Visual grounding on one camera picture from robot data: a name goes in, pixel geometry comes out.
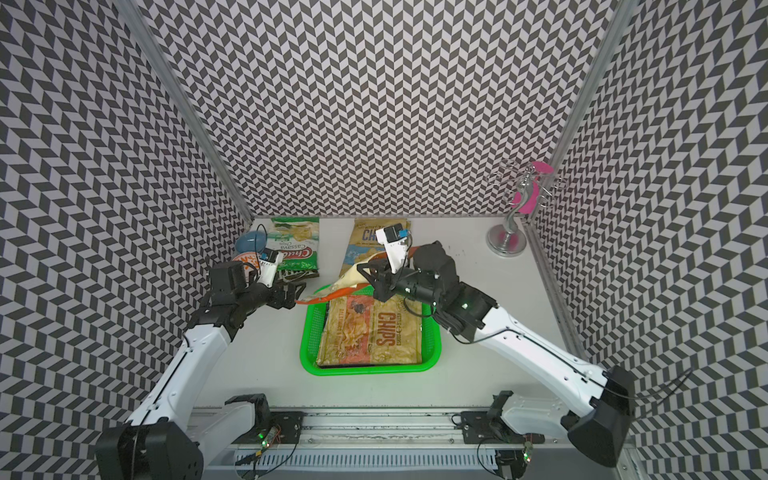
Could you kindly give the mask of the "orange cassava chips bag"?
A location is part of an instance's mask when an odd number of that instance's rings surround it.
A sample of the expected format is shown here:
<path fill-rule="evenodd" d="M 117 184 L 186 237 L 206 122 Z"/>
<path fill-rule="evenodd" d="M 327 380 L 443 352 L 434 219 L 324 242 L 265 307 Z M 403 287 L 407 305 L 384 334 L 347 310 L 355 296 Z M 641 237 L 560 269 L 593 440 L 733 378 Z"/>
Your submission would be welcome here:
<path fill-rule="evenodd" d="M 409 252 L 408 261 L 410 260 L 411 253 L 413 252 L 414 250 L 411 249 Z M 321 288 L 319 291 L 310 295 L 309 297 L 303 300 L 299 300 L 298 304 L 299 305 L 315 305 L 320 303 L 326 303 L 326 302 L 330 302 L 333 299 L 355 295 L 357 292 L 367 287 L 371 287 L 373 289 L 374 282 L 367 282 L 363 278 L 363 276 L 360 275 L 356 270 L 356 266 L 359 263 L 364 263 L 367 261 L 388 261 L 388 259 L 385 252 L 374 254 L 369 258 L 354 264 L 344 275 L 342 275 L 338 280 L 336 280 L 330 286 Z"/>

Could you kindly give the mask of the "tan orange CHIPS bag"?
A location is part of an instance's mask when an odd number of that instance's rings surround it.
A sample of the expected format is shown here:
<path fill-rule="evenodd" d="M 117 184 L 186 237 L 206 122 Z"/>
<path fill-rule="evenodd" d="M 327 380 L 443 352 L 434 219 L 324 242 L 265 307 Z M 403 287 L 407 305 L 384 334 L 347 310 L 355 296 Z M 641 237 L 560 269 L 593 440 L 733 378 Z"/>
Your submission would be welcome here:
<path fill-rule="evenodd" d="M 422 362 L 422 319 L 401 296 L 339 297 L 319 307 L 320 368 L 416 365 Z"/>

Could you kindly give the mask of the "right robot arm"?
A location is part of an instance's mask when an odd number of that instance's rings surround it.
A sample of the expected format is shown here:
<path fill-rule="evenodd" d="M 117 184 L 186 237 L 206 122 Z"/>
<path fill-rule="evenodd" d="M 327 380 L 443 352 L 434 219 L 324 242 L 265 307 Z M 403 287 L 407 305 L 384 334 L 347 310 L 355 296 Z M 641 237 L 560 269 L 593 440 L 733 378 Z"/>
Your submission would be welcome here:
<path fill-rule="evenodd" d="M 401 295 L 429 306 L 446 331 L 496 352 L 554 394 L 552 400 L 504 395 L 497 416 L 513 433 L 566 438 L 593 462 L 618 465 L 636 408 L 636 378 L 629 371 L 580 359 L 526 327 L 493 297 L 461 281 L 439 242 L 412 249 L 397 242 L 354 269 L 375 299 Z"/>

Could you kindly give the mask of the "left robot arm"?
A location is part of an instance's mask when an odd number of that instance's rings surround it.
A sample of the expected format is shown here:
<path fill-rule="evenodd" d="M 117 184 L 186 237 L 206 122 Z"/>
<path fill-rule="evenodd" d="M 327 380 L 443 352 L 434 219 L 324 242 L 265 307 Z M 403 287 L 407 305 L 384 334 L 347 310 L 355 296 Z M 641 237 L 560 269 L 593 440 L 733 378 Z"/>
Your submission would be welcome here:
<path fill-rule="evenodd" d="M 148 396 L 120 425 L 97 440 L 103 479 L 200 479 L 234 440 L 249 433 L 269 437 L 274 422 L 263 394 L 234 396 L 199 424 L 190 420 L 213 367 L 257 309 L 291 309 L 306 285 L 270 272 L 249 274 L 230 261 L 209 272 L 210 289 L 192 314 L 173 360 Z"/>

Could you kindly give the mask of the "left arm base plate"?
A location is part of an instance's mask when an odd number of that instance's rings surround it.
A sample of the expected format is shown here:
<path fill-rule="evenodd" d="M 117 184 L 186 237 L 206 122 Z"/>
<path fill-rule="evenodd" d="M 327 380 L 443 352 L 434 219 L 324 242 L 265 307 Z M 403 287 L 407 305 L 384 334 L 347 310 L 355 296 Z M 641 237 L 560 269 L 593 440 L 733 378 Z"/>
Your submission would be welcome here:
<path fill-rule="evenodd" d="M 300 441 L 305 414 L 302 411 L 278 411 L 256 427 L 252 443 L 297 445 Z"/>

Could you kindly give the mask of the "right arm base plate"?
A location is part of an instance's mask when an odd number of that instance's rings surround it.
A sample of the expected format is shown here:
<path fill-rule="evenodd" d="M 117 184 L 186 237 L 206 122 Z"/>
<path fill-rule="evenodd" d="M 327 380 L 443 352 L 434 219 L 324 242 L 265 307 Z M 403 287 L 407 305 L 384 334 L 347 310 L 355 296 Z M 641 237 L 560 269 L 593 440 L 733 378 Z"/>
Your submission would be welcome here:
<path fill-rule="evenodd" d="M 534 445 L 545 443 L 544 435 L 519 434 L 500 417 L 491 417 L 486 411 L 461 411 L 456 427 L 461 430 L 465 444 L 480 444 L 482 441 L 519 445 L 526 441 Z"/>

